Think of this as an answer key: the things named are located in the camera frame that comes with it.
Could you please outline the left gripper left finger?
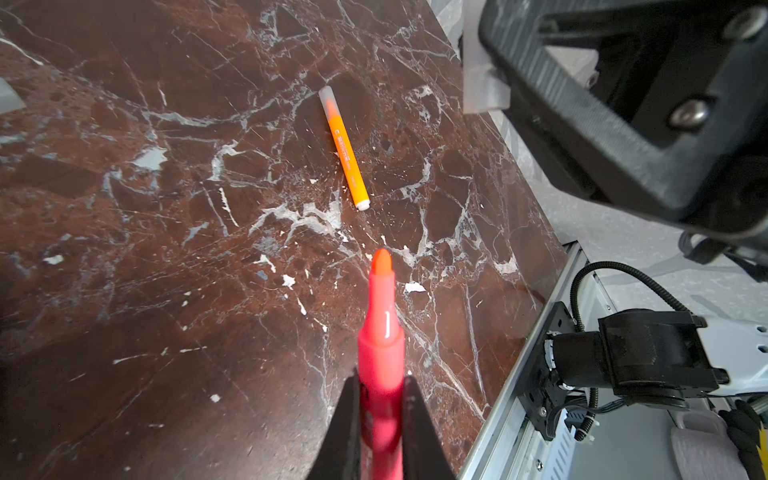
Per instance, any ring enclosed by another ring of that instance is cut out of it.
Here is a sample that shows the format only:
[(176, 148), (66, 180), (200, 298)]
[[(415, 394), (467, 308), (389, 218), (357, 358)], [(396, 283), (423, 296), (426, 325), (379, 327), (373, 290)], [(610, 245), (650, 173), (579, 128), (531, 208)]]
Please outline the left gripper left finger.
[(330, 424), (307, 480), (361, 478), (361, 413), (358, 372), (345, 380)]

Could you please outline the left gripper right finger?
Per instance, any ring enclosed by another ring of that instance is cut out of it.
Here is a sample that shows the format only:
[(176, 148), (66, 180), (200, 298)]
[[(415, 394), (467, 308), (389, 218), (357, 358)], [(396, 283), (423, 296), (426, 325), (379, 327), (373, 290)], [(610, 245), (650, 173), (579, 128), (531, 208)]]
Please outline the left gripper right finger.
[(417, 380), (404, 378), (402, 463), (405, 480), (455, 480)]

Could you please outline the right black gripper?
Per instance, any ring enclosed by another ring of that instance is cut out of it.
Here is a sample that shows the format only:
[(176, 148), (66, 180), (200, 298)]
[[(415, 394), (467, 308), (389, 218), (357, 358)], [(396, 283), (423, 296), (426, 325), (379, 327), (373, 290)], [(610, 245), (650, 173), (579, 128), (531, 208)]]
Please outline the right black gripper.
[(763, 1), (490, 1), (506, 117), (557, 189), (718, 240), (767, 236)]

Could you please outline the red pink marker pen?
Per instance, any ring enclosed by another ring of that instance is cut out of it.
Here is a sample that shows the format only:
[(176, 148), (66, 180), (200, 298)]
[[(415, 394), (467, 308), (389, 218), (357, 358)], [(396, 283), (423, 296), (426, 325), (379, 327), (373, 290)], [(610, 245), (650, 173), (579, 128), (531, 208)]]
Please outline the red pink marker pen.
[(396, 311), (391, 254), (376, 252), (369, 275), (368, 311), (358, 334), (362, 439), (371, 450), (372, 479), (401, 479), (405, 334)]

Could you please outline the orange marker pen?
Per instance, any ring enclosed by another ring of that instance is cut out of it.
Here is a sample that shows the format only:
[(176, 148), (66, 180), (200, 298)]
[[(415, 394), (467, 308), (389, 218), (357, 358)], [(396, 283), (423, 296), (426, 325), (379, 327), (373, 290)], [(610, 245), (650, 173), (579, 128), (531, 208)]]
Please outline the orange marker pen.
[(370, 198), (332, 87), (330, 85), (324, 86), (319, 90), (318, 96), (336, 146), (352, 201), (358, 211), (366, 211), (370, 208)]

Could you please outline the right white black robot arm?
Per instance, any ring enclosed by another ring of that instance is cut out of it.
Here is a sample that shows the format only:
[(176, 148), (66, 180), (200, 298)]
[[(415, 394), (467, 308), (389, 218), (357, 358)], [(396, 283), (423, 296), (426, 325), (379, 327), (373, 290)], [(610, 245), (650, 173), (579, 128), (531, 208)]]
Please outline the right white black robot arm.
[[(726, 257), (767, 278), (767, 5), (763, 1), (487, 1), (477, 34), (509, 87), (504, 113), (551, 184), (677, 227), (684, 256)], [(692, 398), (763, 393), (767, 334), (667, 309), (630, 309), (537, 342), (522, 398), (546, 439), (580, 403), (585, 438), (614, 407), (684, 410)]]

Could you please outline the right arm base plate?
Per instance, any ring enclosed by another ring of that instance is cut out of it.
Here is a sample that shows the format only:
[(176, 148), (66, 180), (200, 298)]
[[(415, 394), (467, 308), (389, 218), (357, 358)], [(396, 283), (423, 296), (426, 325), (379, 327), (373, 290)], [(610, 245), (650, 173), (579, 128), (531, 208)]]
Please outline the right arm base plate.
[(546, 441), (555, 438), (557, 422), (568, 396), (567, 390), (560, 386), (551, 340), (556, 335), (574, 332), (575, 324), (566, 305), (562, 301), (550, 305), (515, 388), (527, 419)]

